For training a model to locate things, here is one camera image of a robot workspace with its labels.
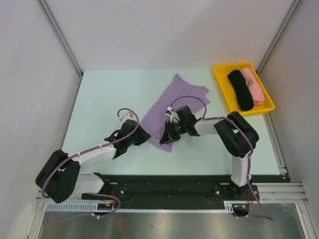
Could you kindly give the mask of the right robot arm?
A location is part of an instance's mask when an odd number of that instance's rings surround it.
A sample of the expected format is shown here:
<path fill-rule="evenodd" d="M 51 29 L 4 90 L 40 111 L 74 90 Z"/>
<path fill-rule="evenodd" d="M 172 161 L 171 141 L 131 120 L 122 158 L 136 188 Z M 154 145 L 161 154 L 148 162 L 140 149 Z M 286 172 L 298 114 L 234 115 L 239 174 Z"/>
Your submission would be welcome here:
<path fill-rule="evenodd" d="M 167 108 L 169 120 L 165 122 L 164 133 L 159 143 L 169 144 L 180 140 L 182 134 L 189 136 L 218 135 L 232 155 L 230 195 L 241 200 L 248 194 L 247 184 L 251 180 L 251 155 L 259 141 L 254 128 L 237 112 L 226 117 L 196 118 L 188 106 L 173 110 Z"/>

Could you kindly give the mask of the purple t shirt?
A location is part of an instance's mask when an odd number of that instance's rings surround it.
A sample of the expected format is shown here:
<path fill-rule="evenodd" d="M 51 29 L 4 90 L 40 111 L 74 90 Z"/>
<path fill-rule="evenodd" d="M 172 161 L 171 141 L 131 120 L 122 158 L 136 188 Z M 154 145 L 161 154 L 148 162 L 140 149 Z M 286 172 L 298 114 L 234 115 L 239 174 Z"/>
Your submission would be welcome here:
<path fill-rule="evenodd" d="M 192 113 L 196 113 L 210 103 L 206 95 L 209 89 L 205 86 L 196 86 L 185 81 L 179 74 L 175 74 L 172 82 L 163 91 L 159 99 L 146 113 L 140 126 L 150 134 L 149 142 L 158 149 L 171 152 L 173 144 L 160 144 L 164 134 L 165 122 L 169 117 L 165 114 L 168 107 L 177 110 L 188 106 Z"/>

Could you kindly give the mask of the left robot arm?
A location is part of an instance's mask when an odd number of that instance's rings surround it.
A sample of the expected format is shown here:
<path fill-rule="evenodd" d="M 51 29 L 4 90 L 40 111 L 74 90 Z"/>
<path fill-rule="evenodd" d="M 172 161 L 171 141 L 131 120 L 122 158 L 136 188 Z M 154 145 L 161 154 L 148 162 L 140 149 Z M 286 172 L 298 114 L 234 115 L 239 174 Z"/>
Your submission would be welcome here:
<path fill-rule="evenodd" d="M 82 152 L 68 154 L 59 149 L 52 153 L 38 174 L 35 183 L 44 198 L 62 203 L 70 196 L 93 193 L 99 199 L 109 196 L 110 186 L 99 173 L 82 172 L 106 160 L 126 153 L 132 145 L 139 146 L 151 137 L 135 120 L 128 119 L 102 143 Z"/>

